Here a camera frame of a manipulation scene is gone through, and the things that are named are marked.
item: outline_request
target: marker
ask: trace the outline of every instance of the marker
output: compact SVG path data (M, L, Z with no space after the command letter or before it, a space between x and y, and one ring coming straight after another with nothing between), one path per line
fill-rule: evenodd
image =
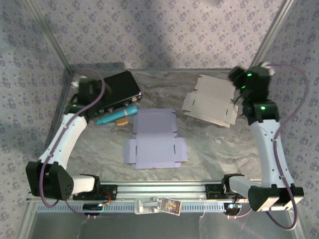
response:
M129 106L122 111L112 113L108 116L103 117L102 119L99 119L98 121L96 121L96 124L108 123L116 119L122 118L124 116L135 114L137 111L138 111L138 108L136 106Z

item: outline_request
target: marble surface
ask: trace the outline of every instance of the marble surface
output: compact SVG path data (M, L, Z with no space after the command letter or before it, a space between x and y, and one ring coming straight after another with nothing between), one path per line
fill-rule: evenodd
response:
M120 127L114 122L89 122L74 146L67 171L70 175L98 175L101 181L220 180L225 173L260 179L258 150L244 117L239 115L235 125L225 128L183 114L186 93L194 90L201 74L227 78L225 73L215 71L133 72L143 93L136 103L139 109L176 110L178 134L186 138L188 147L188 162L180 168L132 170L123 163L124 144L133 133L132 116L129 124Z

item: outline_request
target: wire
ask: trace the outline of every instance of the wire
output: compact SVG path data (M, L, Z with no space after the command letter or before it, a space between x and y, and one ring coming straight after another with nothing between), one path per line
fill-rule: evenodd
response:
M279 161L279 157L278 157L278 152L277 152L277 139L279 137L279 135L281 134L281 131L282 129L286 126L286 124L296 115L296 113L300 110L300 108L303 106L303 104L305 103L306 101L306 98L308 96L308 93L309 93L309 80L308 80L308 77L306 76L305 72L302 71L301 69L295 67L295 66L291 66L291 65L285 65L285 64L269 64L267 66L271 66L271 67L286 67L286 68L291 68L291 69L294 69L296 70L297 72L299 72L303 78L304 78L304 81L305 81L305 92L304 92L304 96L303 98L301 99L301 102L300 104L298 105L298 107L291 113L291 115L279 126L279 128L277 129L275 135L274 135L274 142L273 142L273 145L274 145L274 156L275 156L275 161L276 161L276 165L277 165L277 168L278 168L278 171L280 173L280 177L284 183L284 185L286 186L287 188L287 191L288 191L288 194L289 194L289 197L291 199L291 202L293 204L293 209L294 209L294 220L293 220L293 223L291 224L291 226L289 227L286 227L286 226L283 226L281 224L279 224L274 218L273 216L270 215L269 212L266 212L266 214L269 216L269 218L277 225L279 226L280 228L286 230L286 231L291 231L293 230L296 225L297 225L297 222L298 222L298 214L297 214L297 206L296 206L296 202L295 202L295 199L294 199L294 195L290 189L290 185L288 184L285 176L284 176L284 171L280 165L280 161Z
M234 105L237 103L237 101L239 100L240 96L236 98L236 100L234 101Z
M84 213L78 212L76 210L74 210L71 205L69 204L68 201L65 201L65 204L67 205L68 209L70 209L72 212L74 212L76 215L82 216L82 217L88 217L87 215L85 215Z
M236 201L238 200L238 198L239 198L239 195L237 194L236 197L235 197L235 199L234 199L234 202L233 202L233 203L236 203Z
M109 202L111 202L112 197L111 197L111 195L109 194L109 192L107 192L107 191L102 191L101 193L105 193L105 194L107 194L108 197L109 197L107 201L104 201L104 202L102 202L102 203L109 203Z
M227 217L228 217L228 218L235 218L235 219L236 219L236 218L243 218L243 217L247 216L251 211L252 211L252 209L250 208L247 212L245 212L245 213L242 214L242 215L239 215L239 216L227 215Z
M224 192L224 193L221 193L221 192L205 191L205 193L232 194L232 196L238 195L237 193L234 193L234 192Z
M65 134L65 132L67 131L67 129L69 128L70 124L72 123L72 121L78 117L81 113L83 113L84 111L86 111L87 109L91 108L92 106L94 106L96 103L98 103L98 101L102 98L104 92L105 92L105 87L106 87L106 83L104 82L104 79L103 79L103 76L97 72L96 70L92 69L92 68L83 68L83 69L79 69L77 71L75 71L72 75L72 77L74 76L74 74L78 73L78 72L81 72L81 71L92 71L94 73L96 73L99 77L100 77L100 80L101 80L101 84L102 84L102 88L101 88L101 92L99 94L99 96L90 104L88 104L86 107L82 108L81 110L79 110L77 113L75 113L71 119L66 123L65 127L63 128L61 134L58 136L58 139L56 140L55 144L53 145L49 155L47 156L47 158L45 159L44 163L43 163L43 166L41 168L41 172L40 172L40 179L39 179L39 191L40 191L40 197L41 197L41 200L43 202L43 204L45 206L47 206L48 208L53 208L57 205L57 203L59 202L59 200L57 200L54 204L48 204L47 200L45 199L44 197L44 191L43 191L43 178L44 178L44 170L45 170L45 167L46 165L48 164L50 158L53 156L56 148L58 147L59 145L59 142L61 141L63 135ZM73 209L71 209L70 205L68 202L66 202L66 205L68 206L68 208L70 210L73 211Z

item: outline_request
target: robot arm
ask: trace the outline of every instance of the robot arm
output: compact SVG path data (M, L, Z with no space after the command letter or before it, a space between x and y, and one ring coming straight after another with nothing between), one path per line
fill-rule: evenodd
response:
M62 130L66 127L66 123L73 116L74 114L71 113L64 115L62 124L50 146L40 156L37 162L29 162L26 167L26 174L31 192L34 196L39 196L40 171L45 159L49 156L50 151L57 140L60 140L60 142L45 167L45 175L43 178L43 191L45 197L65 201L71 195L82 192L92 192L95 190L98 177L92 175L71 177L66 171L71 151L78 137L87 126L85 117L78 116L73 120L62 138L59 139Z
M235 67L229 78L243 97L243 114L255 135L259 151L262 181L254 182L243 175L225 175L223 184L228 191L236 192L248 198L251 208L256 211L288 210L292 202L287 188L282 181L274 156L274 135L278 128L279 113L277 105L268 100L268 85L271 69L264 65L252 67L245 71ZM289 173L280 136L276 139L277 153L284 177L290 185L295 202L304 197L301 187L295 187Z

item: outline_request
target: unfolded cardboard box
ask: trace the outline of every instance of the unfolded cardboard box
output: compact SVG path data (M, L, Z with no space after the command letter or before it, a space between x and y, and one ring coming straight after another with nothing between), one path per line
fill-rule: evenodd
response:
M184 100L185 115L224 127L235 124L238 106L231 102L235 92L231 82L200 75L195 89Z

